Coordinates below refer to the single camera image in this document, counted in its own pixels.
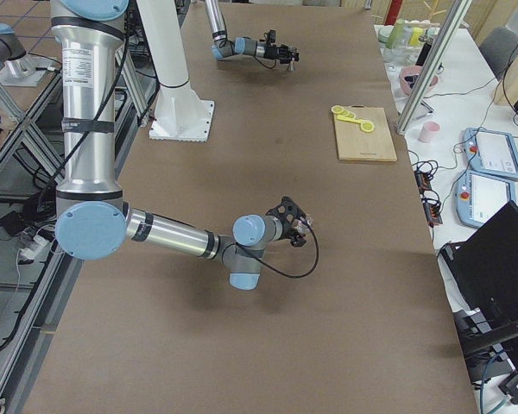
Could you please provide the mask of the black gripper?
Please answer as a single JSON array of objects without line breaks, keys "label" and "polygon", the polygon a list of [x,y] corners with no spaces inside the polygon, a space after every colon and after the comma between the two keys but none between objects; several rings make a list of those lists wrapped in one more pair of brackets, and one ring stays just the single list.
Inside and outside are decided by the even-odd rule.
[{"label": "black gripper", "polygon": [[267,60],[278,60],[281,64],[289,64],[290,61],[298,61],[300,54],[297,47],[267,44],[264,47],[263,58]]},{"label": "black gripper", "polygon": [[281,202],[266,212],[280,224],[281,230],[276,230],[276,240],[290,240],[294,248],[302,248],[306,244],[305,233],[294,228],[294,220],[306,213],[289,196],[283,196]]}]

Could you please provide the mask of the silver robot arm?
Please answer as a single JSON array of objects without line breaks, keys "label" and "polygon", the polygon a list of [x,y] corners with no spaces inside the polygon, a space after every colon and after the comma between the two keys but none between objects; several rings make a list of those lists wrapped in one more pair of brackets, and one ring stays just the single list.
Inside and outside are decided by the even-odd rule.
[{"label": "silver robot arm", "polygon": [[[55,237],[81,260],[114,253],[125,239],[222,263],[230,283],[256,288],[269,243],[305,244],[313,231],[290,197],[263,215],[238,218],[231,235],[218,235],[131,207],[115,174],[115,111],[111,101],[128,59],[125,1],[54,1],[51,23],[62,47],[65,174],[56,187]],[[205,141],[214,104],[191,87],[180,24],[172,1],[137,4],[159,86],[154,139]]]},{"label": "silver robot arm", "polygon": [[296,47],[276,43],[276,31],[270,29],[259,40],[240,36],[231,40],[223,13],[217,0],[205,0],[206,14],[212,32],[212,55],[216,60],[224,60],[237,55],[250,56],[267,69],[277,64],[287,65],[291,72],[294,63],[300,60]]}]

